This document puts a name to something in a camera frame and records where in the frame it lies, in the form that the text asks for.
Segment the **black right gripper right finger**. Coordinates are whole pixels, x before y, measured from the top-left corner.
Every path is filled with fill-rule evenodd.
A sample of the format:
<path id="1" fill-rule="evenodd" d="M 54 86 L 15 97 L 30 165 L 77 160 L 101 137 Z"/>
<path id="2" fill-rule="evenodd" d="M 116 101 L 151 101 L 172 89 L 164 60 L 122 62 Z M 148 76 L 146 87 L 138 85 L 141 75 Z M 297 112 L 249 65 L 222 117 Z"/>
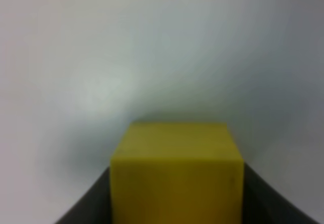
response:
<path id="1" fill-rule="evenodd" d="M 313 218 L 302 212 L 273 189 L 248 164 L 245 164 L 242 222 L 277 224 L 317 223 Z"/>

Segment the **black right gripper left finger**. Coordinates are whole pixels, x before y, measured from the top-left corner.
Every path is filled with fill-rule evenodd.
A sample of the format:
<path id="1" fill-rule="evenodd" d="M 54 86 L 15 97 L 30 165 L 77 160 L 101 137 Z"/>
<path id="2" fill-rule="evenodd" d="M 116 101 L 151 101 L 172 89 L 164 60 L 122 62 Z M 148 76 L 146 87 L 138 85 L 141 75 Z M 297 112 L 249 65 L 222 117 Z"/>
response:
<path id="1" fill-rule="evenodd" d="M 58 224 L 111 223 L 110 175 L 107 168 Z"/>

